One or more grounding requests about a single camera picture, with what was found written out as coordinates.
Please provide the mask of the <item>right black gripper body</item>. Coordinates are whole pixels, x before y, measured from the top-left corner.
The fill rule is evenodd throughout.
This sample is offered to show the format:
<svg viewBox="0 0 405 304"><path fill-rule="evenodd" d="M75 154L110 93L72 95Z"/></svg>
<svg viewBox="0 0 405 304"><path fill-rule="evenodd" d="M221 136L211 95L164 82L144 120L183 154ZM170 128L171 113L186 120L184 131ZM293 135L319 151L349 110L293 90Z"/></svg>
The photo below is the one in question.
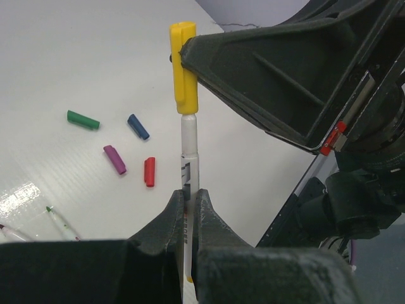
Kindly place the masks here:
<svg viewBox="0 0 405 304"><path fill-rule="evenodd" d="M310 1L285 21L318 33L333 51L316 78L326 107L304 137L281 140L312 153L343 151L365 165L404 163L404 2Z"/></svg>

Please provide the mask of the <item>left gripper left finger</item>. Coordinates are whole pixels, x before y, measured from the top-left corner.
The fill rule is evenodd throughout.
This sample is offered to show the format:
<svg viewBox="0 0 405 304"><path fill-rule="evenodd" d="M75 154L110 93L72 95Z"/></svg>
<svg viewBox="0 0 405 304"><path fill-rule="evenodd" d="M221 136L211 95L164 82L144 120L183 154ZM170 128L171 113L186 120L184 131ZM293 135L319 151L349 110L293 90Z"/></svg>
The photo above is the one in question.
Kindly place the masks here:
<svg viewBox="0 0 405 304"><path fill-rule="evenodd" d="M1 245L2 303L181 303L184 195L127 239Z"/></svg>

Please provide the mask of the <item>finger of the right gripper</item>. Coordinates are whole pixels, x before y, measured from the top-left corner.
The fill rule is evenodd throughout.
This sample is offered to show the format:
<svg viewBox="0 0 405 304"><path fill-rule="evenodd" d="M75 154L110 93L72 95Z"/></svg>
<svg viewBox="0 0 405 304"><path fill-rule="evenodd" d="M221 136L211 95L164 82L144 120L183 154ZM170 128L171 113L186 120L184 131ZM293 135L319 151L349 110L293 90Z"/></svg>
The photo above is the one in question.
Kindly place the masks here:
<svg viewBox="0 0 405 304"><path fill-rule="evenodd" d="M180 60L234 112L281 140L283 132L304 137L325 109L316 78L332 55L318 33L302 38L280 25L199 35L187 41Z"/></svg>

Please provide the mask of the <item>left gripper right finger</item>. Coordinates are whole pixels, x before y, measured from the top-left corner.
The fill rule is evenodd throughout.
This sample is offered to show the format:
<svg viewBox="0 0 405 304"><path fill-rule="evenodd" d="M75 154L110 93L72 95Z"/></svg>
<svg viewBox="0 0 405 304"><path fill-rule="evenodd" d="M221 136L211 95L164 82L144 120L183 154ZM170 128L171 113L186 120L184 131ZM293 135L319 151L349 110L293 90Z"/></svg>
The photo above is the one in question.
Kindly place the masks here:
<svg viewBox="0 0 405 304"><path fill-rule="evenodd" d="M192 279L199 303L360 303L351 270L315 248L254 248L200 189L194 208Z"/></svg>

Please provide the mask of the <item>yellow whiteboard marker pen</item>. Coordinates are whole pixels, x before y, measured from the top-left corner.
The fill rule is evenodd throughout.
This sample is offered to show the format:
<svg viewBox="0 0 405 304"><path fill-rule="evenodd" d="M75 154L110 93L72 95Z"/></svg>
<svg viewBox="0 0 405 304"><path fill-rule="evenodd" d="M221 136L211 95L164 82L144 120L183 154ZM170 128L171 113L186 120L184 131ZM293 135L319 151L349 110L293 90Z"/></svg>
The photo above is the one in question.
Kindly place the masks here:
<svg viewBox="0 0 405 304"><path fill-rule="evenodd" d="M181 179L184 195L184 274L193 284L192 249L194 209L199 190L199 153L197 145L197 117L195 114L181 117Z"/></svg>

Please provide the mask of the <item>blue pen cap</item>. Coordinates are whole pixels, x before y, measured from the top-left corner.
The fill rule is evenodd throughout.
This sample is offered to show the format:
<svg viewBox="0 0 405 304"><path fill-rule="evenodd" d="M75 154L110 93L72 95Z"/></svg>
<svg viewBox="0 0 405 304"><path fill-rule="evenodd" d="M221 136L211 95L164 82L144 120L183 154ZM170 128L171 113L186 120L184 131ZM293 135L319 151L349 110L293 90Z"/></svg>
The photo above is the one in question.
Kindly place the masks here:
<svg viewBox="0 0 405 304"><path fill-rule="evenodd" d="M127 123L140 139L144 141L149 139L150 135L148 131L144 128L144 126L141 124L139 119L134 114L131 114L128 117Z"/></svg>

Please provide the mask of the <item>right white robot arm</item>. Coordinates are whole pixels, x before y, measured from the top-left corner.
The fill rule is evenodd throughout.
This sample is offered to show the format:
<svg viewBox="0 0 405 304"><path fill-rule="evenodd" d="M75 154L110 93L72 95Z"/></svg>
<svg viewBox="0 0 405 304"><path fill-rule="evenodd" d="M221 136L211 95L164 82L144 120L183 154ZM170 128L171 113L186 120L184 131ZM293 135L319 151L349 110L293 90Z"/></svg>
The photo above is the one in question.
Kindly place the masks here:
<svg viewBox="0 0 405 304"><path fill-rule="evenodd" d="M404 213L403 1L310 1L276 26L193 37L180 58L253 125L337 166L308 175L261 247L371 239Z"/></svg>

